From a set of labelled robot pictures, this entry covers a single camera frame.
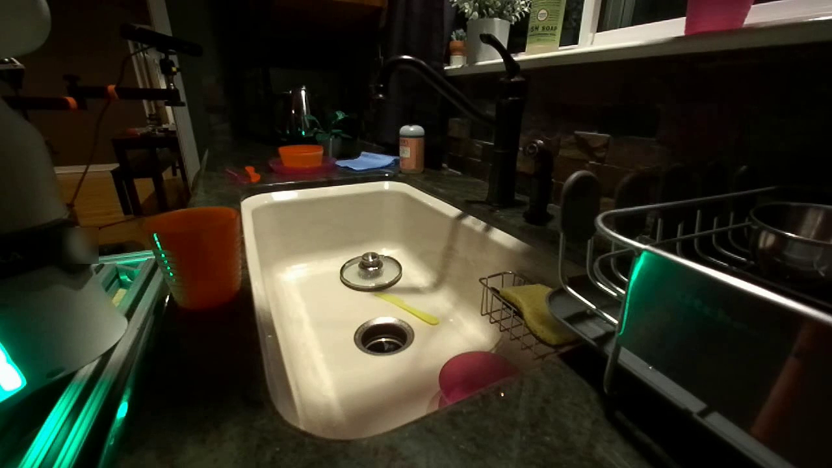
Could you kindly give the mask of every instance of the shelf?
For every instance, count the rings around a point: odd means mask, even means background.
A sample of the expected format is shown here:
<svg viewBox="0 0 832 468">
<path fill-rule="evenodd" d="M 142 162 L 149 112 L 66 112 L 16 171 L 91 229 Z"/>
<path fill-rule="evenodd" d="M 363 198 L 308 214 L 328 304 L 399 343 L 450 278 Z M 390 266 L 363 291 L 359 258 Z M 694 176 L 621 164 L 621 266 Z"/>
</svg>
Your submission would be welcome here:
<svg viewBox="0 0 832 468">
<path fill-rule="evenodd" d="M 650 60 L 650 58 L 676 58 L 676 54 L 707 54 L 707 51 L 738 51 L 738 49 L 764 49 L 764 46 L 790 46 L 790 44 L 818 44 L 832 41 L 832 18 L 811 18 L 801 24 L 768 24 L 747 27 L 741 32 L 702 34 L 702 37 L 672 37 L 662 41 L 621 41 L 603 46 L 563 46 L 546 54 L 517 54 L 523 71 L 546 71 L 568 64 L 593 64 L 617 60 Z M 502 72 L 502 63 L 480 63 L 445 68 L 447 76 L 490 76 Z"/>
</svg>

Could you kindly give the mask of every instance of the white farmhouse sink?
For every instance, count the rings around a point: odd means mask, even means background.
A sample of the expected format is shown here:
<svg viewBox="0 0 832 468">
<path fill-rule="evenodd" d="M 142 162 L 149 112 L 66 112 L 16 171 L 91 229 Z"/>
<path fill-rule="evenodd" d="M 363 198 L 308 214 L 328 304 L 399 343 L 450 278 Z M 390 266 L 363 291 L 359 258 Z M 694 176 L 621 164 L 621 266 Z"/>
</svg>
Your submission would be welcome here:
<svg viewBox="0 0 832 468">
<path fill-rule="evenodd" d="M 499 339 L 481 317 L 480 278 L 555 270 L 551 258 L 403 181 L 252 196 L 242 224 L 272 398 L 289 424 L 328 439 L 383 435 L 438 410 L 439 367 Z M 363 253 L 395 258 L 403 278 L 386 293 L 443 322 L 343 287 L 342 266 Z M 409 322 L 411 345 L 359 348 L 356 330 L 380 317 Z"/>
</svg>

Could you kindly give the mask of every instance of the sink drain strainer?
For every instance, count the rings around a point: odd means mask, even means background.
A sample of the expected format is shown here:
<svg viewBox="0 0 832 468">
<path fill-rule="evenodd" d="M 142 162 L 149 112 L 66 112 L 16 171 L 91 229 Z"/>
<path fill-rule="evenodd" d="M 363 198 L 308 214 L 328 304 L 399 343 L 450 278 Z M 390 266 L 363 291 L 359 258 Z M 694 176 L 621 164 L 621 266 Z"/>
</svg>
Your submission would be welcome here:
<svg viewBox="0 0 832 468">
<path fill-rule="evenodd" d="M 342 267 L 342 284 L 359 291 L 390 289 L 402 280 L 402 263 L 390 255 L 365 253 Z"/>
<path fill-rule="evenodd" d="M 374 317 L 356 330 L 356 345 L 368 353 L 399 353 L 413 343 L 413 328 L 399 317 Z"/>
</svg>

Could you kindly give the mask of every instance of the pink bowl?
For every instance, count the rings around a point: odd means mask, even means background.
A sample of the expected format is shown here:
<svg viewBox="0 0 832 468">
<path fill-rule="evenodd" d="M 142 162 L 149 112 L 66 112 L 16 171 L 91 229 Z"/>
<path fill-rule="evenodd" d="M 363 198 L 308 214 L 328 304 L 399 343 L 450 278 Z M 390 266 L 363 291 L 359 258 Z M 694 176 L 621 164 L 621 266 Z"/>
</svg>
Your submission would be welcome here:
<svg viewBox="0 0 832 468">
<path fill-rule="evenodd" d="M 439 409 L 474 398 L 515 374 L 517 369 L 493 352 L 459 353 L 439 369 Z"/>
</svg>

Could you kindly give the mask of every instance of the dish rack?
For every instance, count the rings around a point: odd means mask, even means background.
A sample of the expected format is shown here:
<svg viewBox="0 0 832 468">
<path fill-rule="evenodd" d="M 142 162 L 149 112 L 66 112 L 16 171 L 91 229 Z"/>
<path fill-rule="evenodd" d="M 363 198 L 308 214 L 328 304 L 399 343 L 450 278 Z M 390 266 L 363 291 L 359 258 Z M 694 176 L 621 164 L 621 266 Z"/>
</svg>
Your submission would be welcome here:
<svg viewBox="0 0 832 468">
<path fill-rule="evenodd" d="M 499 293 L 508 287 L 537 284 L 530 274 L 502 270 L 495 276 L 480 278 L 481 284 L 481 314 L 499 330 L 498 353 L 508 356 L 517 367 L 530 367 L 537 361 L 555 358 L 559 348 L 539 340 L 523 313 Z"/>
<path fill-rule="evenodd" d="M 831 291 L 771 276 L 747 245 L 750 210 L 797 200 L 783 187 L 614 207 L 595 219 L 584 276 L 565 276 L 555 307 L 619 369 L 688 409 L 759 466 L 818 466 L 832 449 Z"/>
</svg>

